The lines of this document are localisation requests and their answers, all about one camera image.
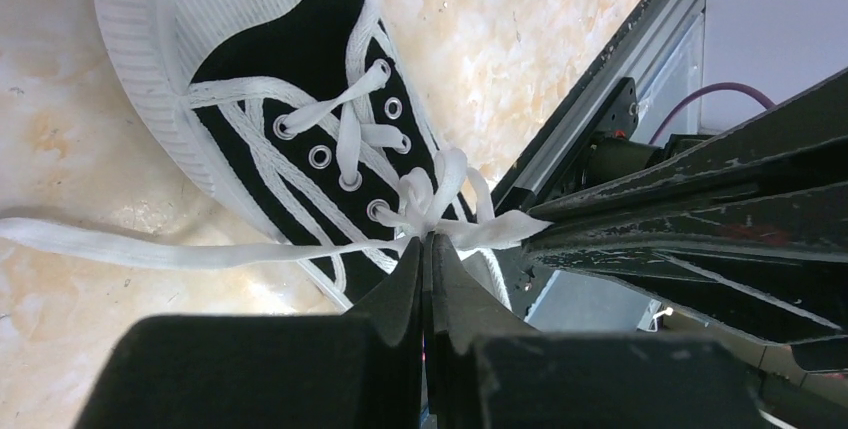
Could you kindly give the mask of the black white sneaker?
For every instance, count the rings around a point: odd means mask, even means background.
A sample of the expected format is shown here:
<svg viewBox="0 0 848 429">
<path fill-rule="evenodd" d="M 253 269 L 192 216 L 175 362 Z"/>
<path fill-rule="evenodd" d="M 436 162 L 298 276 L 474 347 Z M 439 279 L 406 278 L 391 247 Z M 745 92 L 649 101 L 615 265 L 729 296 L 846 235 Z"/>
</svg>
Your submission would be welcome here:
<svg viewBox="0 0 848 429">
<path fill-rule="evenodd" d="M 23 217 L 4 239 L 152 269 L 296 262 L 341 308 L 416 237 L 491 258 L 546 222 L 497 214 L 464 152 L 440 147 L 372 0 L 94 0 L 140 119 L 204 193 L 266 243 L 171 246 Z"/>
</svg>

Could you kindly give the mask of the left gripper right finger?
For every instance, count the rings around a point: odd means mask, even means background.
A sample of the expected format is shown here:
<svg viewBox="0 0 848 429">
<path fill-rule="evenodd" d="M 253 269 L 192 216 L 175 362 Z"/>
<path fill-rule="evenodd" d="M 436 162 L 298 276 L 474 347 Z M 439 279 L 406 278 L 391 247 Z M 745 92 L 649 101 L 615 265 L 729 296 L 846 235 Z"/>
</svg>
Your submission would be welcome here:
<svg viewBox="0 0 848 429">
<path fill-rule="evenodd" d="M 764 428 L 743 366 L 703 337 L 539 331 L 423 245 L 429 409 L 442 428 Z"/>
</svg>

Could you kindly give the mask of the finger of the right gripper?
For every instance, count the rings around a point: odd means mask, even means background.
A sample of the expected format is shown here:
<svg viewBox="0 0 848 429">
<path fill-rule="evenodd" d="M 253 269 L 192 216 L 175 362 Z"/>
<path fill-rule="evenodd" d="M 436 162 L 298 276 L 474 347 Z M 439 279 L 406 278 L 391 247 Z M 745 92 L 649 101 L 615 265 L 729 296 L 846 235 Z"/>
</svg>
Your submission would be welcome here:
<svg viewBox="0 0 848 429">
<path fill-rule="evenodd" d="M 529 214 L 560 222 L 759 183 L 810 189 L 846 179 L 847 73 L 841 71 L 662 163 L 538 205 Z"/>
<path fill-rule="evenodd" d="M 524 244 L 550 268 L 609 279 L 765 345 L 810 373 L 847 369 L 847 187 L 575 213 Z"/>
</svg>

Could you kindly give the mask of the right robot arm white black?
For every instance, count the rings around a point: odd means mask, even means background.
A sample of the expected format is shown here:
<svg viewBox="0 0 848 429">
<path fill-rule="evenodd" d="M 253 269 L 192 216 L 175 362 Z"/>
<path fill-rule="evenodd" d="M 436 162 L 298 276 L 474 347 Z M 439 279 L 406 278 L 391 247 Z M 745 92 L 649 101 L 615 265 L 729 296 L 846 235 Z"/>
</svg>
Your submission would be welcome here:
<svg viewBox="0 0 848 429">
<path fill-rule="evenodd" d="M 847 369 L 847 75 L 720 135 L 594 143 L 526 254 Z"/>
</svg>

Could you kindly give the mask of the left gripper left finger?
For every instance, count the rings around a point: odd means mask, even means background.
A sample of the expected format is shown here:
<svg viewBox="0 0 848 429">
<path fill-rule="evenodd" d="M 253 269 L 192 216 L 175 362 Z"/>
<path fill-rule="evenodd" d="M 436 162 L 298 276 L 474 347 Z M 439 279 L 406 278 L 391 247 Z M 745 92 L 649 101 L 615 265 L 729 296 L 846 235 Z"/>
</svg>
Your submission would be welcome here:
<svg viewBox="0 0 848 429">
<path fill-rule="evenodd" d="M 80 428 L 416 428 L 422 243 L 337 316 L 163 315 L 115 346 Z"/>
</svg>

